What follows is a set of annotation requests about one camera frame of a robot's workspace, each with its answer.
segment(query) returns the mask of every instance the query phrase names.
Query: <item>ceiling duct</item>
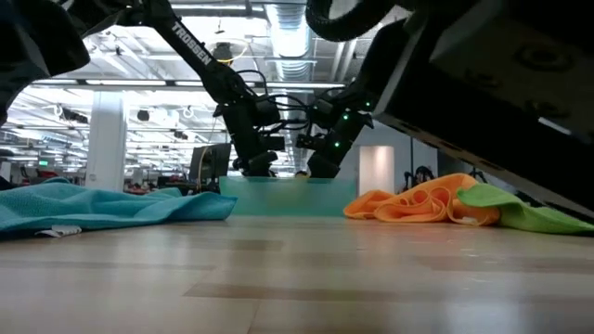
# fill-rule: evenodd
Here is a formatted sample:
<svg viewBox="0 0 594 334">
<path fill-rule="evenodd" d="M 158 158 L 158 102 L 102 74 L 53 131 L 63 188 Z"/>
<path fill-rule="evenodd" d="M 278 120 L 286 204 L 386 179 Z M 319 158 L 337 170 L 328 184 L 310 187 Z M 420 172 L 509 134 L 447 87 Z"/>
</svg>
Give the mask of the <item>ceiling duct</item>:
<svg viewBox="0 0 594 334">
<path fill-rule="evenodd" d="M 305 21 L 305 6 L 302 5 L 266 5 L 266 13 L 271 25 L 271 39 L 275 56 L 289 58 L 278 61 L 277 74 L 280 81 L 309 82 L 312 80 L 312 64 L 307 61 L 295 61 L 296 58 L 309 56 L 311 33 Z M 307 95 L 295 97 L 307 102 Z M 291 111 L 289 118 L 303 118 L 300 111 Z M 291 144 L 297 142 L 299 133 L 292 131 Z M 305 152 L 300 148 L 293 149 L 293 159 L 298 169 L 304 167 Z"/>
</svg>

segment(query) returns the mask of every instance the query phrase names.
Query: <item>teal towel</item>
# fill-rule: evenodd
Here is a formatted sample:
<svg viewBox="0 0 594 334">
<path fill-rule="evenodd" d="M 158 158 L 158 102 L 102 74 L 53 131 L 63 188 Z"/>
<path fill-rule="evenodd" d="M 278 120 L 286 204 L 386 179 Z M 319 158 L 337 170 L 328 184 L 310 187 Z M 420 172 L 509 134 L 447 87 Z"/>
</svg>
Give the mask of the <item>teal towel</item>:
<svg viewBox="0 0 594 334">
<path fill-rule="evenodd" d="M 223 220 L 237 199 L 214 193 L 183 197 L 167 188 L 145 196 L 93 190 L 52 179 L 36 186 L 0 191 L 0 231 L 78 225 L 97 230 L 173 221 Z"/>
</svg>

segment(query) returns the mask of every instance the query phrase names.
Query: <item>clear plastic container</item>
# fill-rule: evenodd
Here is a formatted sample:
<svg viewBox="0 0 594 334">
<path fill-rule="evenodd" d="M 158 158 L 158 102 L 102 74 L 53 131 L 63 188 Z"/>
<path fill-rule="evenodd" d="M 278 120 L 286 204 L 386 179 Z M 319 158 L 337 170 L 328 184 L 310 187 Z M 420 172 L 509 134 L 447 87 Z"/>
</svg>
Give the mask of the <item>clear plastic container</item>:
<svg viewBox="0 0 594 334">
<path fill-rule="evenodd" d="M 340 217 L 356 198 L 355 180 L 345 179 L 222 177 L 220 187 L 239 199 L 239 215 Z"/>
</svg>

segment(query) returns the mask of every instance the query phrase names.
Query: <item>orange cloth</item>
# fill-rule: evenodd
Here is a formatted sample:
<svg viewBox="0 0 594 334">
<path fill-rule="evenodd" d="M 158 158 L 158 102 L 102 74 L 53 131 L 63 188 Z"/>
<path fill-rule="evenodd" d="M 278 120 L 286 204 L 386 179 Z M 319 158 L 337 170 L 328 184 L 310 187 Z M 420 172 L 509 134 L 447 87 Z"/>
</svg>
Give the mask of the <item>orange cloth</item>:
<svg viewBox="0 0 594 334">
<path fill-rule="evenodd" d="M 389 223 L 494 224 L 499 219 L 497 208 L 473 208 L 457 198 L 458 189 L 469 189 L 476 184 L 473 177 L 455 173 L 424 182 L 398 195 L 372 190 L 349 204 L 344 214 L 349 218 Z"/>
</svg>

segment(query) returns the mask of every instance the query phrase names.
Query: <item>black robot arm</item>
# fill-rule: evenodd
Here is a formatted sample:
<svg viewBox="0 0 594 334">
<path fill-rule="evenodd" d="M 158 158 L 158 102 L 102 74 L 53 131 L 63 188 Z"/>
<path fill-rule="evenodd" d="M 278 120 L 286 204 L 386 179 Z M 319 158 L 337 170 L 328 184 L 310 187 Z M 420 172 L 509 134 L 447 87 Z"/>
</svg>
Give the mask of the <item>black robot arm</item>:
<svg viewBox="0 0 594 334">
<path fill-rule="evenodd" d="M 312 123 L 326 131 L 324 135 L 299 135 L 297 146 L 314 154 L 307 162 L 311 177 L 333 178 L 340 171 L 346 153 L 363 130 L 373 128 L 370 112 L 390 80 L 407 36 L 403 20 L 381 28 L 371 44 L 355 80 L 339 94 L 327 91 L 318 96 L 311 113 Z"/>
<path fill-rule="evenodd" d="M 168 0 L 144 0 L 125 3 L 121 0 L 92 3 L 104 9 L 103 17 L 89 17 L 89 3 L 77 2 L 69 14 L 92 23 L 79 27 L 100 31 L 112 24 L 146 26 L 157 31 L 201 78 L 206 92 L 218 104 L 215 117 L 222 116 L 238 154 L 234 166 L 248 176 L 269 176 L 270 165 L 278 157 L 268 149 L 256 127 L 280 122 L 280 113 L 270 96 L 257 96 L 239 74 L 219 62 L 176 16 Z"/>
</svg>

